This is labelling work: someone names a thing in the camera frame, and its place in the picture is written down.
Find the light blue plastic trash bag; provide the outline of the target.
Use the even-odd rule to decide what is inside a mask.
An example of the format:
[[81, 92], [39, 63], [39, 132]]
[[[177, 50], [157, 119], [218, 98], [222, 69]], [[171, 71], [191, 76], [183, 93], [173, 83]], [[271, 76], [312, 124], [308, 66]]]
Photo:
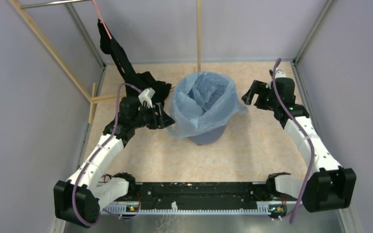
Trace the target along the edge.
[[202, 135], [226, 126], [235, 114], [247, 114], [239, 102], [234, 80], [225, 74], [195, 72], [176, 85], [170, 101], [175, 120], [168, 132], [176, 138]]

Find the blue plastic trash bin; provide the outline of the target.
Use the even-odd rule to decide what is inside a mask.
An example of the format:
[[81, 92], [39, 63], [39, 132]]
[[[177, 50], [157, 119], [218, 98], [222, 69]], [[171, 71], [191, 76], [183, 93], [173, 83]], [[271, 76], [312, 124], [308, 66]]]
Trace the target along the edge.
[[227, 125], [223, 125], [211, 131], [208, 131], [208, 132], [196, 135], [196, 136], [190, 136], [188, 137], [188, 139], [198, 146], [209, 145], [209, 144], [216, 142], [222, 137], [222, 135], [225, 132], [226, 127]]

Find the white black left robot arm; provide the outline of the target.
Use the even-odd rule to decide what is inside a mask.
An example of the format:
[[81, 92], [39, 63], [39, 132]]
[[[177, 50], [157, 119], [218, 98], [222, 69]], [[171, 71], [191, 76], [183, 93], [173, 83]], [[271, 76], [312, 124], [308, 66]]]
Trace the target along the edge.
[[132, 200], [136, 196], [136, 187], [128, 179], [115, 176], [99, 186], [101, 177], [136, 129], [165, 129], [174, 123], [162, 104], [153, 104], [149, 97], [124, 97], [118, 105], [116, 118], [105, 127], [90, 156], [66, 181], [55, 184], [55, 216], [89, 228], [97, 223], [104, 208], [116, 199]]

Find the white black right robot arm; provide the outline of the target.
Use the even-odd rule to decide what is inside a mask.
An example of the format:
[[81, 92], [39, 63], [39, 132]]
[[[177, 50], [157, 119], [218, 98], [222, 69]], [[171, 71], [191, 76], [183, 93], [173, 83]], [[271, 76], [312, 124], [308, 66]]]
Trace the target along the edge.
[[356, 173], [344, 168], [328, 151], [315, 131], [306, 108], [297, 104], [295, 82], [277, 78], [275, 82], [253, 81], [242, 100], [258, 109], [273, 111], [284, 131], [291, 137], [307, 165], [305, 178], [290, 173], [268, 176], [265, 193], [271, 200], [284, 194], [300, 199], [310, 213], [348, 208], [351, 204]]

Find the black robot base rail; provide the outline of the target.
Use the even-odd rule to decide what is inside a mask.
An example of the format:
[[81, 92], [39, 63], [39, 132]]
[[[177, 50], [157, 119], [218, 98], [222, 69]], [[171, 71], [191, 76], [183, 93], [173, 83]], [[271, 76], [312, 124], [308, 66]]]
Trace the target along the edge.
[[107, 205], [102, 214], [123, 219], [140, 215], [259, 215], [281, 217], [296, 199], [271, 193], [263, 182], [144, 182]]

